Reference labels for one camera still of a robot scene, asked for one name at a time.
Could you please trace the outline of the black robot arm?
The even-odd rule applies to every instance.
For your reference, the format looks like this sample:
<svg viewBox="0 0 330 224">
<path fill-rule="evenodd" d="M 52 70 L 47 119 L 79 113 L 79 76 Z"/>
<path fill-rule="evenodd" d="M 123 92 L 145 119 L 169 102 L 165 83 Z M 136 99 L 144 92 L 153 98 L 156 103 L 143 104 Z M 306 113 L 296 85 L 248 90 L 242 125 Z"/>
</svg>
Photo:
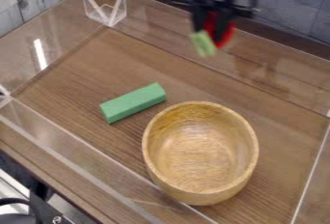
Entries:
<svg viewBox="0 0 330 224">
<path fill-rule="evenodd" d="M 259 0 L 171 0 L 192 15 L 195 32 L 206 32 L 214 45 L 222 47 L 235 30 L 238 17 L 251 18 Z"/>
</svg>

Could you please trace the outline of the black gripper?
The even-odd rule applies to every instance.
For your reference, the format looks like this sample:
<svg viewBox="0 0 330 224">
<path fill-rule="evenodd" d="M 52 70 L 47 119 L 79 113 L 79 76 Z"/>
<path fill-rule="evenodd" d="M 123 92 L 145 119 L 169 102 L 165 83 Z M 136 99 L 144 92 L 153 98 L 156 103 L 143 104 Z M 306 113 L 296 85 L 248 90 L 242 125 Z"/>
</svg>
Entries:
<svg viewBox="0 0 330 224">
<path fill-rule="evenodd" d="M 193 29 L 199 32 L 206 22 L 207 11 L 218 12 L 215 16 L 214 39 L 223 42 L 231 31 L 231 17 L 251 17 L 258 12 L 259 0 L 171 0 L 169 3 L 179 7 L 192 9 Z"/>
</svg>

